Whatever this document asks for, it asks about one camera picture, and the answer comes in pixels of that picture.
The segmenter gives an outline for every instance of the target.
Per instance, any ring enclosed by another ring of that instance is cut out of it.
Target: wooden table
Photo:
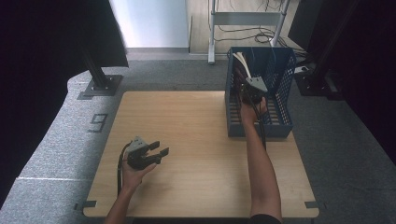
[[[145,176],[128,217],[248,217],[250,189],[245,138],[227,136],[223,91],[124,93],[84,208],[105,217],[117,197],[117,163],[135,136],[170,147],[161,165]],[[316,217],[306,208],[315,197],[291,133],[268,139],[283,217]]]

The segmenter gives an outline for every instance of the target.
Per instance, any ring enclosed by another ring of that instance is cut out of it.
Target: hand
[[[267,105],[264,97],[262,97],[262,101],[255,106],[262,114],[267,112]],[[241,102],[241,119],[242,124],[244,125],[254,124],[254,122],[257,120],[256,113],[254,112],[254,109],[251,105]]]
[[[156,167],[156,163],[151,164],[144,170],[135,170],[127,163],[128,155],[125,153],[122,161],[122,188],[134,191],[142,183],[143,176]]]

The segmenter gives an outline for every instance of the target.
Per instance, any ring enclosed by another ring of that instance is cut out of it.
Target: blue crate
[[[290,48],[246,48],[230,49],[228,63],[225,104],[227,129],[230,137],[244,137],[239,110],[240,103],[233,83],[233,53],[243,52],[247,55],[247,66],[253,77],[261,76],[267,86],[266,94],[268,113],[264,114],[265,135],[267,137],[286,138],[293,124],[287,108],[290,85],[294,75],[296,58]]]

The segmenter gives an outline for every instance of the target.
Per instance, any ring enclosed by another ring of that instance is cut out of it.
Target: black curtain
[[[87,70],[81,48],[101,67],[128,63],[107,0],[9,1],[0,13],[3,204],[61,108],[68,79]]]

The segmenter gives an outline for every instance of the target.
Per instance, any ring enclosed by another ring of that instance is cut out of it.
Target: stand base
[[[326,96],[329,100],[344,100],[330,78],[325,78],[322,82],[314,81],[314,76],[310,71],[294,74],[298,89],[302,96]]]
[[[108,75],[107,86],[104,88],[97,87],[93,80],[90,81],[85,91],[82,91],[78,97],[79,100],[91,100],[93,96],[114,96],[117,88],[122,81],[122,75]]]

